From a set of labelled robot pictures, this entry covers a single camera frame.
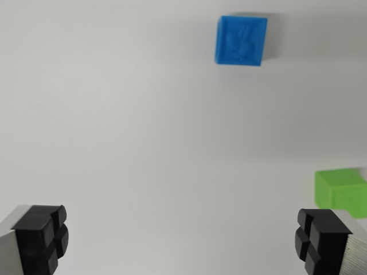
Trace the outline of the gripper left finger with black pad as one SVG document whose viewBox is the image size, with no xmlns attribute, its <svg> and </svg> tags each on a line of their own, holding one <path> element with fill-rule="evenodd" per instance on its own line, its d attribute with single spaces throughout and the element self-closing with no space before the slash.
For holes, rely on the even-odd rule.
<svg viewBox="0 0 367 275">
<path fill-rule="evenodd" d="M 1 274 L 54 274 L 69 232 L 63 205 L 19 205 L 1 221 Z"/>
</svg>

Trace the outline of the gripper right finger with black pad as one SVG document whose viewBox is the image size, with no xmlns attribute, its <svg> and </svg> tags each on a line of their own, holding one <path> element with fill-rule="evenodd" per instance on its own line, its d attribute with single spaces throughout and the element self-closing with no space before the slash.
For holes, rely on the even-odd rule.
<svg viewBox="0 0 367 275">
<path fill-rule="evenodd" d="M 346 210 L 300 209 L 295 250 L 310 275 L 366 274 L 366 228 Z"/>
</svg>

